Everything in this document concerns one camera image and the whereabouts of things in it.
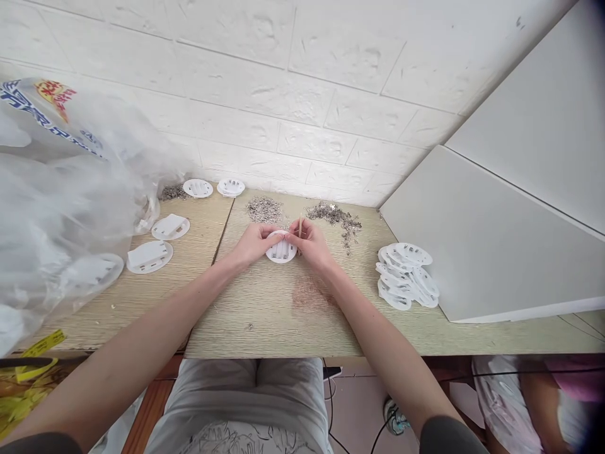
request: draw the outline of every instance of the wooden table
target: wooden table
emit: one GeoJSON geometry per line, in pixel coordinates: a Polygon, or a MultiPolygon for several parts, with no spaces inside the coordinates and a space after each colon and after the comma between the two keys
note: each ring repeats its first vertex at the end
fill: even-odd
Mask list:
{"type": "MultiPolygon", "coordinates": [[[[217,259],[237,243],[250,222],[245,206],[254,195],[284,203],[291,221],[317,201],[246,190],[229,215],[217,259]]],[[[348,257],[339,225],[315,221],[325,232],[336,261],[361,291],[403,332],[422,355],[522,354],[605,351],[605,312],[540,318],[523,322],[465,325],[450,323],[440,309],[414,303],[401,312],[378,296],[376,252],[395,242],[375,209],[343,205],[358,215],[362,231],[348,257]]],[[[266,257],[237,277],[192,331],[188,358],[360,356],[353,333],[318,276],[302,257],[278,265],[266,257]]]]}
{"type": "MultiPolygon", "coordinates": [[[[47,324],[18,349],[26,349],[59,328],[66,339],[55,350],[93,350],[102,346],[120,329],[212,265],[232,204],[233,199],[221,196],[216,190],[206,199],[163,202],[161,218],[175,213],[191,222],[185,236],[170,242],[175,249],[170,262],[150,274],[133,274],[124,267],[116,283],[104,293],[71,317],[47,324]]],[[[153,240],[150,233],[135,236],[130,249],[153,240]]]]}

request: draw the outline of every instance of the hand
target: hand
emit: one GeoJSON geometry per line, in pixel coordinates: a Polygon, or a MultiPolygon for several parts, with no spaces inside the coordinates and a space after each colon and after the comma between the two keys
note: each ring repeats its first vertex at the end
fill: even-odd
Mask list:
{"type": "Polygon", "coordinates": [[[275,230],[280,230],[280,228],[269,224],[250,224],[229,255],[246,268],[249,267],[260,259],[271,246],[284,239],[283,235],[267,238],[275,230]]]}
{"type": "Polygon", "coordinates": [[[327,267],[336,265],[321,229],[310,220],[304,219],[302,221],[301,237],[299,238],[299,223],[300,220],[297,219],[290,225],[290,233],[285,236],[285,240],[295,245],[309,262],[309,265],[317,271],[324,271],[327,267]]]}

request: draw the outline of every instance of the clear plastic bag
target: clear plastic bag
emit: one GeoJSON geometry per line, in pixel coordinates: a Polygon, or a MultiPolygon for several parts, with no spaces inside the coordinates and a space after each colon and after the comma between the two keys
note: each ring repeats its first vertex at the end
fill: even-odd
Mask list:
{"type": "Polygon", "coordinates": [[[157,220],[158,192],[190,165],[138,110],[98,93],[24,79],[1,86],[0,110],[3,356],[111,285],[132,235],[157,220]]]}

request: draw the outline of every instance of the white cabinet door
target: white cabinet door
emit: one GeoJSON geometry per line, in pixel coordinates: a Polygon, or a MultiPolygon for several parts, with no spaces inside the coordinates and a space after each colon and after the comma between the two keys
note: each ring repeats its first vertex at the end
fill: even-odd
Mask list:
{"type": "Polygon", "coordinates": [[[605,17],[580,0],[446,146],[605,234],[605,17]]]}
{"type": "Polygon", "coordinates": [[[605,308],[605,237],[443,146],[381,212],[400,242],[433,256],[452,322],[605,308]]]}

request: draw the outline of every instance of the yellow tag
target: yellow tag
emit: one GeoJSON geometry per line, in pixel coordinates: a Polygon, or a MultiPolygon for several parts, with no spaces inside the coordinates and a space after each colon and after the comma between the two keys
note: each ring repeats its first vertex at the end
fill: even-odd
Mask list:
{"type": "MultiPolygon", "coordinates": [[[[23,352],[21,357],[22,358],[35,358],[35,357],[43,354],[45,351],[48,351],[51,348],[59,345],[64,340],[65,340],[65,335],[63,334],[63,331],[60,329],[56,330],[53,334],[46,336],[44,339],[40,339],[34,345],[29,347],[25,352],[23,352]]],[[[22,381],[31,380],[32,378],[35,378],[38,375],[45,373],[47,370],[49,370],[51,367],[53,367],[55,364],[57,364],[57,362],[58,362],[58,359],[53,358],[53,360],[50,362],[50,364],[47,364],[46,366],[31,370],[31,371],[27,371],[27,372],[25,372],[26,366],[17,367],[16,368],[17,382],[21,383],[22,381]]]]}

